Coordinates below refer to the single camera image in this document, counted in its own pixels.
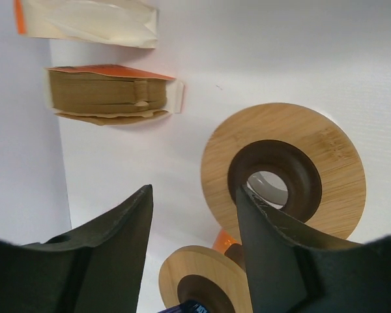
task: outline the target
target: white paper wrapper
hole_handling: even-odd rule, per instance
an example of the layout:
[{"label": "white paper wrapper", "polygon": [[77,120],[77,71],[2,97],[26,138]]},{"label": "white paper wrapper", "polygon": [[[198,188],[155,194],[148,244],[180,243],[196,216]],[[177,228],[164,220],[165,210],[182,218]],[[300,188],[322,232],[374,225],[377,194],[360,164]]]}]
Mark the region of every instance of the white paper wrapper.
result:
[{"label": "white paper wrapper", "polygon": [[24,0],[27,36],[155,48],[157,11],[136,0]]}]

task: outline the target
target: orange plastic part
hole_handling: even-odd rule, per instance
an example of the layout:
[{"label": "orange plastic part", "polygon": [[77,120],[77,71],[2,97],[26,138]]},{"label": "orange plastic part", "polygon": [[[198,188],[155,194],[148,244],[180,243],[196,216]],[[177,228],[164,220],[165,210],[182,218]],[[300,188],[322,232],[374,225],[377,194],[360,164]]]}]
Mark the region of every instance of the orange plastic part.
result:
[{"label": "orange plastic part", "polygon": [[237,240],[232,238],[225,230],[221,230],[213,244],[213,250],[224,254],[234,243],[238,243]]}]

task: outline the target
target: white wall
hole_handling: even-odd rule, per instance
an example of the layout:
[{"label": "white wall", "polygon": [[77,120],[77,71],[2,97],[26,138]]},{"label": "white wall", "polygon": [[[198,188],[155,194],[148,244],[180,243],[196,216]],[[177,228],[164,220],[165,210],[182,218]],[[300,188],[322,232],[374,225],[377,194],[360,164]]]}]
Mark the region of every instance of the white wall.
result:
[{"label": "white wall", "polygon": [[0,238],[45,241],[70,229],[57,118],[44,105],[49,41],[16,34],[0,1]]}]

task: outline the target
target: white surface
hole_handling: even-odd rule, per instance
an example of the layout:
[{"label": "white surface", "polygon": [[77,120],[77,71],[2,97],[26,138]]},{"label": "white surface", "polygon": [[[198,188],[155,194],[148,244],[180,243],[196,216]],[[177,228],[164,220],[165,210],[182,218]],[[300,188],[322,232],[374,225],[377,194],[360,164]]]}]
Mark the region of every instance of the white surface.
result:
[{"label": "white surface", "polygon": [[153,52],[54,41],[54,65],[117,62],[186,83],[181,115],[151,126],[97,127],[61,119],[73,226],[154,185],[154,219],[138,312],[163,309],[162,262],[184,245],[211,246],[200,162],[213,130],[254,104],[315,109],[349,135],[368,184],[351,236],[391,233],[391,1],[169,0]]},{"label": "white surface", "polygon": [[0,1],[0,239],[44,242],[70,229],[57,119],[45,108],[47,40],[16,34]]}]

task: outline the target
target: blue object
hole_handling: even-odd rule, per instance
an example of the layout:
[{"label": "blue object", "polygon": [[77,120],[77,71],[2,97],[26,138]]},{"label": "blue object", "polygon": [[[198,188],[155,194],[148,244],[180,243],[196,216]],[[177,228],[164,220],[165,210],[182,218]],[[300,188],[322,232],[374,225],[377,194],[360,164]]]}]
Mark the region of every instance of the blue object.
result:
[{"label": "blue object", "polygon": [[203,305],[196,301],[187,301],[174,308],[167,308],[159,313],[210,313]]}]

